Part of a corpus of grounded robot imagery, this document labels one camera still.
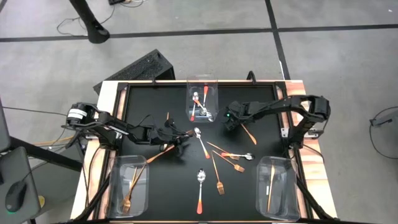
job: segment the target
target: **black tray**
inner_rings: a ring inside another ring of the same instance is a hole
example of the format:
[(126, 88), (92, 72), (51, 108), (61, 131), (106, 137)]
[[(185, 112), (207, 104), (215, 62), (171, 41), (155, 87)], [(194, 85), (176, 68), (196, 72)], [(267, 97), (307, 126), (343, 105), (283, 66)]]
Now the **black tray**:
[[(176, 158), (167, 153), (150, 164), (148, 209), (142, 215), (130, 220), (267, 220), (256, 210), (256, 167), (263, 156), (284, 157), (285, 149), (280, 136), (280, 116), (265, 116), (246, 127), (256, 137), (255, 146), (243, 128), (227, 132), (220, 122), (224, 108), (233, 100), (272, 101), (276, 99), (274, 83), (237, 85), (219, 83), (220, 113), (214, 123), (191, 123), (185, 114), (186, 84), (129, 85), (126, 94), (124, 117), (128, 123), (137, 124), (147, 114), (152, 114), (156, 125), (163, 126), (167, 112), (181, 130), (200, 128), (202, 140), (208, 150), (216, 150), (206, 141), (233, 153), (252, 152), (256, 159), (240, 159), (238, 164), (244, 173), (234, 170), (231, 164), (215, 156), (225, 195), (220, 196), (216, 188), (216, 175), (211, 159), (205, 159), (197, 138), (187, 143), (184, 155)], [(143, 124), (152, 124), (147, 119)], [(159, 153), (158, 146), (140, 146), (123, 139), (120, 156), (143, 155), (147, 159)], [(196, 213), (199, 182), (196, 174), (199, 168), (206, 171), (203, 183), (203, 213)]]

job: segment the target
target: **robotic arm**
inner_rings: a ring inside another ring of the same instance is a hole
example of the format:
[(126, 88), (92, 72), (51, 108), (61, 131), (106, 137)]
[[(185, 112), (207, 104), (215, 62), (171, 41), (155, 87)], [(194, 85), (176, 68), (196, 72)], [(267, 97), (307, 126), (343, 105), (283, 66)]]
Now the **robotic arm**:
[[(307, 111), (301, 103), (309, 102)], [(294, 111), (303, 116), (303, 120), (297, 125), (289, 128), (289, 146), (302, 148), (305, 133), (307, 133), (315, 123), (322, 123), (329, 119), (329, 101), (322, 96), (297, 95), (267, 103), (257, 101), (249, 103), (232, 102), (226, 108), (224, 125), (226, 129), (233, 130), (240, 124), (253, 123), (267, 114)]]
[(101, 145), (109, 147), (114, 147), (116, 140), (121, 136), (127, 136), (135, 144), (174, 144), (175, 146), (193, 136), (192, 132), (179, 131), (173, 119), (165, 122), (165, 128), (157, 128), (155, 124), (141, 125), (149, 116), (146, 116), (137, 126), (133, 126), (111, 116), (106, 111), (99, 110), (95, 105), (76, 103), (69, 110), (67, 123), (63, 127), (76, 131), (71, 142), (74, 142), (81, 134), (94, 134)]

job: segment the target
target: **clear plastic container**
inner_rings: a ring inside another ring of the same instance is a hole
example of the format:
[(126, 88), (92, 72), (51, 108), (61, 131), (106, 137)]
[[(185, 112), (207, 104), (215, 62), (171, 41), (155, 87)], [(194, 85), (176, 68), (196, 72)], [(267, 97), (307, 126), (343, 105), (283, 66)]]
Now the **clear plastic container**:
[[(149, 166), (143, 156), (119, 156), (114, 158), (114, 164), (109, 180), (109, 201), (106, 211), (108, 218), (136, 217), (147, 210), (149, 191)], [(131, 193), (130, 211), (123, 213), (123, 199), (128, 194), (132, 184), (135, 168), (136, 178), (145, 166)]]
[(263, 157), (257, 166), (256, 209), (265, 217), (297, 221), (296, 173), (290, 159)]
[(216, 119), (218, 83), (213, 75), (194, 75), (187, 78), (186, 113), (188, 119), (194, 123), (209, 123)]

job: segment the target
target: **computer mouse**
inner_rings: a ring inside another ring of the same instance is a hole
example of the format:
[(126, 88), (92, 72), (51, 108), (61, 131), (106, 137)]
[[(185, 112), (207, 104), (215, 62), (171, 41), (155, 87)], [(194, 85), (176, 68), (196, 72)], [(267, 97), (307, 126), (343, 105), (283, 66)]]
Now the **computer mouse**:
[(23, 180), (13, 183), (6, 195), (6, 209), (8, 212), (16, 212), (24, 203), (26, 183)]

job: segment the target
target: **wooden table edge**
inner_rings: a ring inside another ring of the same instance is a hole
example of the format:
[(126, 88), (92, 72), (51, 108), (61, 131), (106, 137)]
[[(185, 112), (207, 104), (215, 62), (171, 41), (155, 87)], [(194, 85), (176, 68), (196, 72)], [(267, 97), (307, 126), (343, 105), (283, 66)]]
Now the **wooden table edge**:
[[(118, 83), (152, 83), (151, 80), (131, 80), (131, 81), (104, 81), (102, 83), (101, 92), (98, 97), (97, 107), (100, 110), (108, 111), (111, 114), (114, 110), (114, 102), (116, 100)], [(156, 83), (186, 83), (186, 80), (159, 80)], [(251, 80), (217, 80), (218, 83), (249, 83)], [(257, 80), (258, 83), (261, 82), (285, 82), (288, 95), (305, 95), (304, 84), (302, 80)], [(126, 96), (126, 90), (122, 90), (120, 97), (120, 104), (118, 108), (117, 117), (120, 119), (123, 113), (124, 99)], [(297, 113), (292, 113), (294, 123), (297, 124), (300, 121), (300, 116)], [(286, 114), (282, 114), (282, 119), (284, 124), (287, 124)], [(304, 144), (309, 145), (316, 150), (320, 151), (320, 146), (317, 140), (304, 140)], [(98, 140), (91, 140), (88, 143), (86, 149), (84, 168), (86, 174), (88, 175), (88, 166), (90, 164), (91, 158), (93, 157), (96, 148), (98, 147)], [(91, 168), (91, 180), (89, 189), (89, 199), (91, 200), (94, 194), (98, 190), (98, 183), (100, 181), (100, 175), (103, 165), (103, 157), (105, 150), (100, 149), (93, 160), (93, 165)], [(323, 207), (323, 209), (331, 216), (336, 217), (335, 204), (333, 202), (333, 197), (331, 195), (331, 190), (328, 182), (328, 177), (325, 170), (325, 165), (322, 159), (319, 160), (317, 156), (313, 155), (313, 152), (303, 148), (300, 150), (300, 155), (302, 157), (303, 169), (306, 177), (307, 187), (317, 202)], [(113, 160), (114, 152), (111, 153), (110, 159)], [(109, 163), (107, 173), (110, 172), (112, 163)], [(305, 206), (303, 201), (303, 196), (299, 190), (298, 193), (298, 206), (302, 217), (306, 217)], [(107, 204), (107, 199), (109, 194), (109, 188), (103, 195), (101, 202), (101, 207), (99, 211), (99, 218), (104, 218), (104, 212)], [(85, 209), (85, 198), (86, 198), (86, 188), (83, 172), (80, 173), (80, 179), (78, 187), (76, 190), (75, 201), (73, 203), (72, 212), (70, 218), (76, 218)]]

